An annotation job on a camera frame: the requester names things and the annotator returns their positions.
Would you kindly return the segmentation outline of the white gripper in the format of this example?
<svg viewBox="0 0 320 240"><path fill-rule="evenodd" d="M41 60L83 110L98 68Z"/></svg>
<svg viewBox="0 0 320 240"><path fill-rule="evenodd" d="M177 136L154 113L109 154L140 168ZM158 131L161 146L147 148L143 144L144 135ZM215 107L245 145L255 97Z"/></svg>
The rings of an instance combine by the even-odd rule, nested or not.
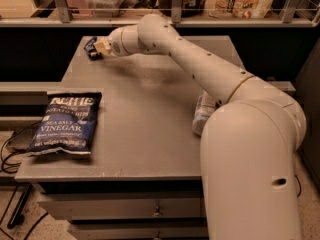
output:
<svg viewBox="0 0 320 240"><path fill-rule="evenodd" d="M116 56L125 56L126 52L122 45L122 28L113 30L108 36L108 43L105 41L96 41L94 43L95 49L104 56L108 56L112 52Z"/></svg>

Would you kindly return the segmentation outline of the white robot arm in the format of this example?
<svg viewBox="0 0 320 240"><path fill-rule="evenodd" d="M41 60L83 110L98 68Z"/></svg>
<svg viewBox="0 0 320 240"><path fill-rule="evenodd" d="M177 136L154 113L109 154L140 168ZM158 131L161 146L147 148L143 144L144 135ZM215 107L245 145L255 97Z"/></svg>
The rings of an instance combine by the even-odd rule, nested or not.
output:
<svg viewBox="0 0 320 240"><path fill-rule="evenodd" d="M116 56L169 56L215 99L200 144L210 240L301 240L293 163L306 134L299 103L157 14L113 30L107 42Z"/></svg>

